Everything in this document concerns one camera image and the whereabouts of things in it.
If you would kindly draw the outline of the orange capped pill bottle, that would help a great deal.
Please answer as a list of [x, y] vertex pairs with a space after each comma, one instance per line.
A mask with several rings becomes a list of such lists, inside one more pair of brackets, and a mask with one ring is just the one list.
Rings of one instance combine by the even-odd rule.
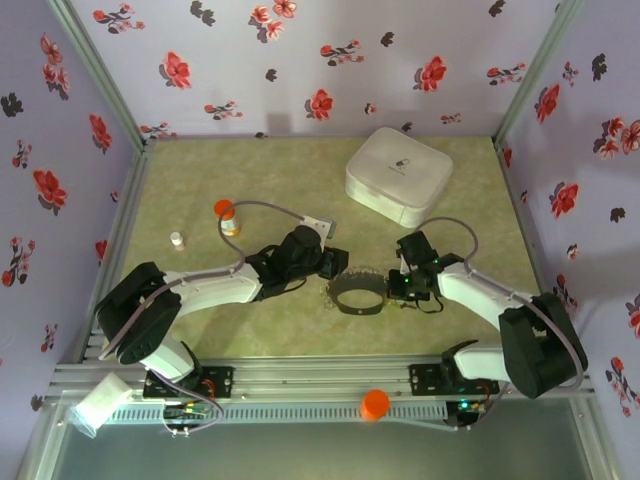
[[223, 235], [231, 237], [240, 233], [241, 225], [231, 200], [221, 199], [217, 201], [214, 205], [214, 213]]

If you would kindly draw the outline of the white zippered pill case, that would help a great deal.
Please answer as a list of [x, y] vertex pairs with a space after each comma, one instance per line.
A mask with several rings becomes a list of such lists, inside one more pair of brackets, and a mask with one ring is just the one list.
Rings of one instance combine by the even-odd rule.
[[413, 229], [434, 208], [453, 170], [448, 155], [383, 127], [347, 163], [345, 192], [352, 200]]

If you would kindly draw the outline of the loose orange bottle cap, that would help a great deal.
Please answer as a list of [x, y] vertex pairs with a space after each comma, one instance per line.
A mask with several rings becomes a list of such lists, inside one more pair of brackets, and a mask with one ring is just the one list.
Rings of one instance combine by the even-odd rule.
[[389, 396], [380, 389], [367, 392], [360, 404], [361, 418], [366, 422], [381, 420], [390, 410]]

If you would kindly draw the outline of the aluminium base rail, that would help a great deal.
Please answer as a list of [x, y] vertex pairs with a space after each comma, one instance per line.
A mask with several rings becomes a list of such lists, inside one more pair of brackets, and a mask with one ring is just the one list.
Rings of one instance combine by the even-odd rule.
[[[221, 403], [348, 402], [360, 400], [375, 389], [394, 402], [445, 400], [443, 397], [411, 394], [408, 367], [414, 363], [437, 362], [429, 355], [346, 355], [301, 357], [246, 357], [202, 361], [205, 367], [231, 367], [233, 381], [228, 398]], [[120, 365], [114, 361], [86, 361], [59, 364], [43, 394], [47, 401], [64, 397], [79, 400], [109, 373], [116, 373], [133, 391], [136, 400], [180, 400], [181, 397], [147, 398], [145, 380], [149, 374], [141, 365]]]

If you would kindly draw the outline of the aluminium side rail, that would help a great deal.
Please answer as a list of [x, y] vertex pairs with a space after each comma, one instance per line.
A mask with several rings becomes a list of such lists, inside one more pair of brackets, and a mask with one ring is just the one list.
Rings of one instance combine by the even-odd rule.
[[536, 281], [542, 291], [553, 292], [562, 302], [578, 336], [583, 335], [575, 284], [568, 281], [567, 263], [576, 242], [561, 238], [564, 218], [575, 209], [580, 187], [564, 175], [543, 179], [538, 164], [528, 168], [513, 156], [509, 146], [496, 145], [510, 198], [522, 232]]
[[120, 200], [107, 239], [106, 251], [92, 291], [86, 327], [74, 353], [77, 363], [95, 362], [98, 356], [98, 353], [93, 352], [94, 346], [91, 344], [94, 330], [97, 327], [94, 308], [120, 280], [155, 144], [155, 140], [147, 142], [144, 148], [132, 158], [131, 168], [120, 192]]

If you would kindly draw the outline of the aluminium frame post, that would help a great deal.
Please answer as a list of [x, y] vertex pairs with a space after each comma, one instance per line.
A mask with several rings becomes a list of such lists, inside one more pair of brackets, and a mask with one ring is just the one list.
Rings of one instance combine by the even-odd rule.
[[46, 3], [65, 30], [92, 80], [100, 90], [128, 139], [138, 152], [143, 152], [146, 147], [146, 141], [140, 134], [133, 115], [90, 35], [83, 26], [71, 0], [46, 0]]
[[559, 3], [553, 21], [539, 45], [496, 134], [492, 137], [493, 146], [496, 151], [501, 150], [502, 143], [525, 110], [528, 99], [533, 95], [535, 87], [543, 76], [555, 51], [562, 45], [564, 37], [584, 2], [585, 0], [562, 0]]

